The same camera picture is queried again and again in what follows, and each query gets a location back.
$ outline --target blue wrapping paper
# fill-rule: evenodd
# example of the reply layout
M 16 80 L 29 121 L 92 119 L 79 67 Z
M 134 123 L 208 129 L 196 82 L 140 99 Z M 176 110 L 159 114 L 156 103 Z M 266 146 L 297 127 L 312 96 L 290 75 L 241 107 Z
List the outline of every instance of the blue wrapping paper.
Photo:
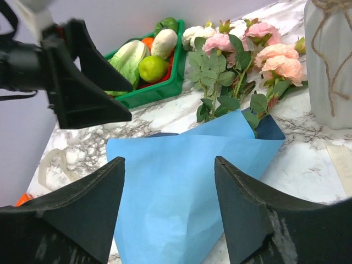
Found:
M 271 117 L 257 132 L 235 111 L 177 136 L 108 140 L 108 161 L 126 159 L 114 234 L 122 263 L 201 263 L 223 233 L 215 157 L 258 179 L 285 139 Z

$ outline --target gray wall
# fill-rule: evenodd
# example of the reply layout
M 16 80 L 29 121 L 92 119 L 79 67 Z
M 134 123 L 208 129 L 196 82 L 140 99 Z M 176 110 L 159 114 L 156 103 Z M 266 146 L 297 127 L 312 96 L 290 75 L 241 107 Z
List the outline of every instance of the gray wall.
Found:
M 6 0 L 12 7 L 12 0 Z M 184 19 L 187 26 L 237 18 L 275 0 L 58 0 L 51 6 L 56 22 L 83 18 L 102 53 L 115 50 L 127 39 L 151 32 L 165 17 Z M 1 32 L 8 23 L 0 17 Z M 16 37 L 33 42 L 21 25 Z M 13 205 L 26 192 L 55 125 L 45 93 L 27 100 L 0 103 L 0 206 Z

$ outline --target white vase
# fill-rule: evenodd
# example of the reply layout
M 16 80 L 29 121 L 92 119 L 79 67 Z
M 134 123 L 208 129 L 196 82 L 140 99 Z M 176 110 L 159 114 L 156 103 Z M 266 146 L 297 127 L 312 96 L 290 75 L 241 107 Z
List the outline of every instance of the white vase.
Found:
M 347 12 L 352 19 L 352 9 Z M 340 70 L 333 86 L 335 93 L 331 93 L 329 98 L 326 66 L 312 49 L 311 41 L 323 17 L 323 10 L 308 0 L 304 10 L 304 25 L 311 111 L 318 123 L 332 129 L 352 128 L 352 59 Z M 315 48 L 324 55 L 333 79 L 352 51 L 352 30 L 341 10 L 329 16 L 317 34 Z

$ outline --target pink rose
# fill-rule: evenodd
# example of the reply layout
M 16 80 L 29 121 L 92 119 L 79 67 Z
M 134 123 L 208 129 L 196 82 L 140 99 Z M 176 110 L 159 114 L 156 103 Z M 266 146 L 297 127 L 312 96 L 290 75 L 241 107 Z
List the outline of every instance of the pink rose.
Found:
M 298 59 L 298 52 L 294 49 L 293 46 L 285 45 L 285 44 L 274 44 L 264 48 L 261 52 L 257 54 L 255 57 L 255 65 L 258 68 L 261 68 L 267 59 L 273 58 L 276 56 L 283 55 L 289 59 Z
M 263 37 L 265 37 L 265 35 L 267 34 L 271 34 L 271 37 L 268 39 L 267 44 L 270 45 L 274 45 L 274 44 L 278 44 L 278 43 L 282 43 L 281 42 L 281 35 L 279 33 L 279 30 L 272 26 L 269 25 L 268 23 L 265 22 L 260 22 L 254 25 L 251 25 L 245 32 L 244 38 L 243 38 L 243 43 L 244 46 L 246 45 L 246 37 L 258 37 L 260 39 L 262 39 Z
M 291 80 L 295 86 L 302 86 L 303 67 L 297 59 L 287 58 L 283 55 L 269 58 L 261 70 L 265 80 L 272 78 L 271 70 L 275 71 L 279 76 Z
M 211 51 L 216 48 L 221 51 L 235 52 L 234 46 L 230 42 L 228 34 L 217 33 L 208 38 L 203 45 L 202 50 L 210 56 Z

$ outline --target black robotic arm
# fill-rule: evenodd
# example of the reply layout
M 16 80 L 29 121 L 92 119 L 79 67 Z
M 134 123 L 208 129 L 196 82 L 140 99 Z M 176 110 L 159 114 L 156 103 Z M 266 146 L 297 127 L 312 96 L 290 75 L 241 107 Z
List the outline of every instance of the black robotic arm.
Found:
M 2 96 L 0 101 L 45 90 L 61 129 L 131 120 L 129 110 L 105 91 L 132 91 L 132 85 L 96 49 L 83 20 L 53 23 L 41 30 L 37 46 L 13 39 L 18 18 L 5 0 L 0 0 L 0 12 L 13 27 L 0 35 L 0 88 L 26 93 Z

